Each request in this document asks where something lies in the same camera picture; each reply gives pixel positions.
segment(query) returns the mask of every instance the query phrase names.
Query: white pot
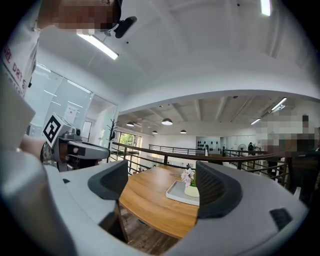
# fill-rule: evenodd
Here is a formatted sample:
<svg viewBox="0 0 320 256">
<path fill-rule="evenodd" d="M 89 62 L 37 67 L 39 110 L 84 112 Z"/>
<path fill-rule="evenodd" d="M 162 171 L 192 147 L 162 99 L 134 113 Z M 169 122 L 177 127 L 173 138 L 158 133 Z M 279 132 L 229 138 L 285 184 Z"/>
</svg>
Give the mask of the white pot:
<svg viewBox="0 0 320 256">
<path fill-rule="evenodd" d="M 195 187 L 195 186 L 187 186 L 184 189 L 184 193 L 187 196 L 190 196 L 190 197 L 193 197 L 193 198 L 198 198 L 200 196 L 199 195 L 199 191 L 198 191 L 197 187 Z"/>
</svg>

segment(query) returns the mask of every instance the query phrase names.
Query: table top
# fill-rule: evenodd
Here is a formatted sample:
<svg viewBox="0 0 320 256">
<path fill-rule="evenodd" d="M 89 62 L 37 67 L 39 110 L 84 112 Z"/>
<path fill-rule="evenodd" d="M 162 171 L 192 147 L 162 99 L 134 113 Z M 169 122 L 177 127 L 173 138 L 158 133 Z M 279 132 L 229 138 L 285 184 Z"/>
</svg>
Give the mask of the table top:
<svg viewBox="0 0 320 256">
<path fill-rule="evenodd" d="M 170 174 L 181 173 L 179 168 L 158 166 L 132 175 L 120 203 L 150 227 L 182 239 L 195 226 L 199 207 L 166 197 L 169 187 L 175 181 L 181 181 Z"/>
</svg>

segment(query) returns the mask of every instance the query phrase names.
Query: railing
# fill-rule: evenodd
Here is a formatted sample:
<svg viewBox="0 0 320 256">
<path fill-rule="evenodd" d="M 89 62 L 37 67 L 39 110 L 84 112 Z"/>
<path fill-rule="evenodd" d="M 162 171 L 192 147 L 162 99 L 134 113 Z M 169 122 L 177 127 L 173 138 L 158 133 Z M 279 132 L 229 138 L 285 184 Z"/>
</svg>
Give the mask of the railing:
<svg viewBox="0 0 320 256">
<path fill-rule="evenodd" d="M 168 157 L 171 158 L 179 158 L 179 159 L 188 159 L 188 160 L 196 160 L 196 161 L 207 161 L 209 163 L 215 163 L 222 165 L 223 163 L 231 163 L 237 167 L 239 170 L 244 170 L 250 173 L 257 173 L 259 175 L 267 176 L 276 182 L 279 182 L 281 185 L 285 185 L 287 183 L 287 177 L 289 172 L 287 171 L 287 162 L 280 162 L 276 161 L 275 158 L 284 157 L 284 152 L 277 152 L 277 153 L 267 153 L 266 151 L 240 151 L 240 150 L 224 150 L 222 155 L 228 154 L 228 156 L 204 156 L 204 155 L 188 155 L 184 153 L 172 153 L 172 152 L 164 152 L 158 151 L 148 148 L 142 147 L 135 147 L 135 146 L 128 146 L 120 143 L 113 143 L 114 145 L 118 145 L 124 150 L 119 150 L 116 148 L 112 148 L 111 151 L 111 158 L 113 160 L 124 160 L 127 159 L 129 161 L 128 166 L 128 174 L 132 175 L 133 172 L 143 172 L 149 170 L 151 167 L 146 166 L 145 164 L 140 163 L 140 160 L 149 161 L 154 164 L 165 165 L 175 168 L 187 169 L 184 166 L 178 166 L 174 164 L 168 163 Z M 150 154 L 156 154 L 164 156 L 163 161 L 156 161 L 153 159 L 148 159 L 146 157 L 140 156 L 139 152 L 145 152 Z M 265 166 L 260 164 L 258 161 L 270 161 L 280 163 L 280 165 L 276 166 Z M 132 164 L 136 165 L 139 168 L 133 168 Z"/>
<path fill-rule="evenodd" d="M 150 150 L 162 151 L 166 153 L 175 153 L 175 154 L 186 154 L 186 155 L 205 155 L 204 149 L 195 149 L 195 148 L 184 148 L 184 147 L 172 147 L 172 146 L 159 146 L 159 145 L 149 145 Z"/>
</svg>

